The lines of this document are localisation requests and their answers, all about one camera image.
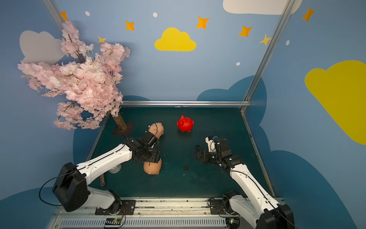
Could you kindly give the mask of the peach piggy bank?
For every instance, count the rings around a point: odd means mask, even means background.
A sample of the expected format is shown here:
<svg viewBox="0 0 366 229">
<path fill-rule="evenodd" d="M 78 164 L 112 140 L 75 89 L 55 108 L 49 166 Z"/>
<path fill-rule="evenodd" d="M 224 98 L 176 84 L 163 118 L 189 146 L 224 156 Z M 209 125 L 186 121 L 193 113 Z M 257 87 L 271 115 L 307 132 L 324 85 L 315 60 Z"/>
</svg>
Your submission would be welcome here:
<svg viewBox="0 0 366 229">
<path fill-rule="evenodd" d="M 149 175 L 158 175 L 160 173 L 161 167 L 162 167 L 161 158 L 157 163 L 144 162 L 144 171 Z"/>
</svg>

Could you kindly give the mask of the pink piggy bank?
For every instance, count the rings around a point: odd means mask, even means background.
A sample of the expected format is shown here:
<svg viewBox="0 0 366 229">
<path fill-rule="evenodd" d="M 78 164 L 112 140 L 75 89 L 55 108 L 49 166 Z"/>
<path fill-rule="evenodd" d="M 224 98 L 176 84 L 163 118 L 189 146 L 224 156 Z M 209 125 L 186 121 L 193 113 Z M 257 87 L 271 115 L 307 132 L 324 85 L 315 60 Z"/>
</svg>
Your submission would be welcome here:
<svg viewBox="0 0 366 229">
<path fill-rule="evenodd" d="M 148 132 L 153 134 L 156 138 L 160 138 L 164 134 L 164 126 L 162 123 L 153 123 L 149 126 Z"/>
</svg>

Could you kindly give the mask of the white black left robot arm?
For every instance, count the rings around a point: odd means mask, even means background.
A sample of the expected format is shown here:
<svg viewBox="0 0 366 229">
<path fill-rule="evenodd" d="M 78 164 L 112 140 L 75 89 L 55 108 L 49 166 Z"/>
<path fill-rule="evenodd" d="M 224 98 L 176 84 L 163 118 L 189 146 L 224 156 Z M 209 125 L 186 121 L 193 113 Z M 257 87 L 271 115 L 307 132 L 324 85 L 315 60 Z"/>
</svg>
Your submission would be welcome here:
<svg viewBox="0 0 366 229">
<path fill-rule="evenodd" d="M 160 153 L 155 145 L 158 137 L 147 131 L 139 139 L 129 138 L 112 150 L 83 163 L 65 164 L 52 188 L 53 194 L 67 212 L 82 207 L 100 209 L 105 214 L 117 215 L 122 212 L 122 203 L 112 190 L 100 190 L 89 185 L 105 172 L 131 159 L 157 163 Z"/>
</svg>

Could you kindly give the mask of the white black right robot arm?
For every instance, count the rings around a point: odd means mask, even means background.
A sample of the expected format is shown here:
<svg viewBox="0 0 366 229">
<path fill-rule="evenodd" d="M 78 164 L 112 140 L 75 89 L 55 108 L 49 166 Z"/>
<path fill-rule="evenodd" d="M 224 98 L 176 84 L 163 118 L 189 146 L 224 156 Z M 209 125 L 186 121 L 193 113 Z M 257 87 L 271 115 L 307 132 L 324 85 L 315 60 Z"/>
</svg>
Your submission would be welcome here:
<svg viewBox="0 0 366 229">
<path fill-rule="evenodd" d="M 206 138 L 208 149 L 195 146 L 198 162 L 216 164 L 240 186 L 246 197 L 233 191 L 223 197 L 223 211 L 243 217 L 253 229 L 295 229 L 294 214 L 287 205 L 281 205 L 255 179 L 238 155 L 233 155 L 227 140 L 215 136 Z"/>
</svg>

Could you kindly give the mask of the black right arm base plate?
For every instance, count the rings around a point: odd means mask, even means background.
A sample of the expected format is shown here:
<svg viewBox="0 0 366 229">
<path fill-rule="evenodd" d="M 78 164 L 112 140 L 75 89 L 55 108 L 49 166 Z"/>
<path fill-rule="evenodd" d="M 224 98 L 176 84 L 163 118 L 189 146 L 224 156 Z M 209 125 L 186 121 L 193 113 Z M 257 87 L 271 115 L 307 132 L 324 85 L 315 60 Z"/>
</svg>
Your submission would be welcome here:
<svg viewBox="0 0 366 229">
<path fill-rule="evenodd" d="M 227 200 L 209 198 L 207 204 L 212 215 L 238 215 L 231 209 Z"/>
</svg>

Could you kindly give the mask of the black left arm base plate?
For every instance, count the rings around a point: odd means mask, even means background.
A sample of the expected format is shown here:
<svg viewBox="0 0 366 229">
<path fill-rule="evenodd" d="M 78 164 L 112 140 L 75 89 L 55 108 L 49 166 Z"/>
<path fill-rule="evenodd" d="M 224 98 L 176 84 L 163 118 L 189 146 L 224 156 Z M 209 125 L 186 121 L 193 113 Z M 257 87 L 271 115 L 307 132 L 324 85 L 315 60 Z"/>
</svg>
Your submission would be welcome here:
<svg viewBox="0 0 366 229">
<path fill-rule="evenodd" d="M 109 208 L 97 208 L 95 215 L 114 216 L 114 215 L 133 215 L 136 201 L 133 199 L 116 200 Z"/>
</svg>

